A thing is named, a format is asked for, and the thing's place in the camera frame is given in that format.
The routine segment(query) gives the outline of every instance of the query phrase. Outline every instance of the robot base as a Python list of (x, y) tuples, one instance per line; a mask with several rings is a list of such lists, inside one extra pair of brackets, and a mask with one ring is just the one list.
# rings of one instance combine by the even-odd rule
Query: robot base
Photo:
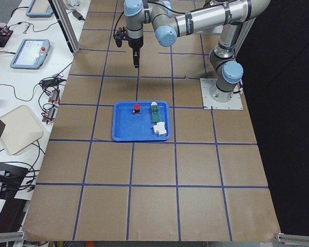
[(200, 79), (202, 102), (204, 109), (215, 109), (215, 110), (243, 110), (243, 104), (240, 94), (234, 94), (232, 98), (226, 102), (221, 103), (214, 100), (210, 95), (210, 88), (215, 84), (217, 79)]

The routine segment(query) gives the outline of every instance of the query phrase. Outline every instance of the blue tray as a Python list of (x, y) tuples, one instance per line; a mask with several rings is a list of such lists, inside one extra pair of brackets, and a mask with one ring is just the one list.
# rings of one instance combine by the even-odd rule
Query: blue tray
[[(161, 141), (170, 138), (169, 107), (166, 101), (158, 104), (160, 121), (165, 122), (166, 135), (155, 134), (151, 119), (152, 101), (119, 101), (113, 108), (112, 138), (116, 142)], [(140, 104), (141, 112), (133, 114), (134, 104)]]

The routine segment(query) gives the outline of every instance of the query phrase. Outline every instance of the tiled table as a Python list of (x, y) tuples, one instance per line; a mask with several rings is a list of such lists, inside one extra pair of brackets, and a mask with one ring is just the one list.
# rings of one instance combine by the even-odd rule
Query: tiled table
[[(178, 11), (203, 1), (172, 0)], [(161, 47), (145, 26), (141, 66), (112, 32), (122, 0), (93, 0), (24, 230), (29, 240), (273, 241), (279, 225), (247, 106), (204, 110), (218, 37)], [(118, 26), (125, 24), (122, 18)], [(165, 100), (171, 138), (116, 143), (113, 105)]]

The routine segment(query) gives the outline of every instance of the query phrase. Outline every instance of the tablet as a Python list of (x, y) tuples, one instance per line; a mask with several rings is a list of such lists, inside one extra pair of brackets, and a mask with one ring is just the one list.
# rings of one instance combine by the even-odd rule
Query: tablet
[(49, 40), (23, 39), (10, 67), (38, 69), (45, 61), (49, 48)]
[(51, 17), (52, 14), (48, 0), (32, 0), (26, 11), (28, 17)]

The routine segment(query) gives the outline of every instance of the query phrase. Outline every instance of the light blue joint cover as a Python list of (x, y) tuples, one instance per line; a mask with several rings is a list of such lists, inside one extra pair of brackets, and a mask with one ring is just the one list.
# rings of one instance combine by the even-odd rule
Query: light blue joint cover
[(125, 0), (124, 14), (125, 16), (135, 16), (143, 9), (142, 0)]
[[(162, 2), (163, 2), (163, 4), (164, 4), (167, 8), (171, 9), (170, 1), (162, 1)], [(173, 15), (173, 13), (172, 13), (170, 10), (167, 10), (167, 14), (168, 14), (169, 17), (171, 17), (171, 16)]]
[(155, 34), (159, 44), (165, 47), (173, 45), (177, 39), (176, 31), (170, 26), (157, 28)]
[(244, 73), (244, 69), (240, 63), (236, 61), (228, 61), (223, 65), (222, 75), (230, 84), (237, 84)]

